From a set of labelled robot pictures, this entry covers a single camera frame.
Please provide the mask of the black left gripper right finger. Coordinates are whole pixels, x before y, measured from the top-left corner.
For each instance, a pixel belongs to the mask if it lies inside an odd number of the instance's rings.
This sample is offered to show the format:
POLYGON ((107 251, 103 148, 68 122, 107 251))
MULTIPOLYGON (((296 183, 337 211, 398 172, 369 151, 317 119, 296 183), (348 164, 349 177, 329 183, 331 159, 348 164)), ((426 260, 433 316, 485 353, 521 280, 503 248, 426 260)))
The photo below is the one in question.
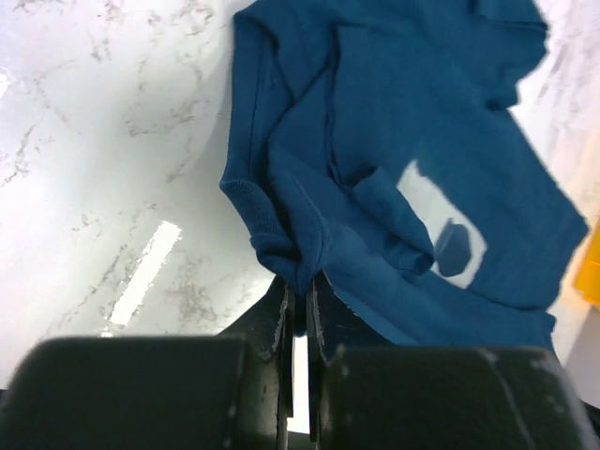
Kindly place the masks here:
POLYGON ((320 449, 595 449, 599 413, 534 347, 396 346, 317 276, 307 291, 320 449))

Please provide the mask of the navy blue printed t shirt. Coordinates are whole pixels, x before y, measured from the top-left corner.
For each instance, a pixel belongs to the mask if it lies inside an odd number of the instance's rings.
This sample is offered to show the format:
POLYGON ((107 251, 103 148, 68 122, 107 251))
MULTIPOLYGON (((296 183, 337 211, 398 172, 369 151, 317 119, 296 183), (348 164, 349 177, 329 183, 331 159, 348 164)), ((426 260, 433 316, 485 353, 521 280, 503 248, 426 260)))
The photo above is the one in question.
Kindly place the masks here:
POLYGON ((510 113, 532 1, 257 1, 220 186, 259 262, 398 345, 550 349, 588 227, 510 113))

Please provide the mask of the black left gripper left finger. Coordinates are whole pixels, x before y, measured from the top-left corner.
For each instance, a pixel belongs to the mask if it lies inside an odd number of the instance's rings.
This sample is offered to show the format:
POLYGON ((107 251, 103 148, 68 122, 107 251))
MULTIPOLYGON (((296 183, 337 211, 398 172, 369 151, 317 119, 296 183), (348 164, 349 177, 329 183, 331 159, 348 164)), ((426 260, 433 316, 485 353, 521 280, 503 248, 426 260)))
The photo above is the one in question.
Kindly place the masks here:
POLYGON ((214 336, 67 337, 1 394, 5 449, 284 449, 293 291, 275 278, 214 336))

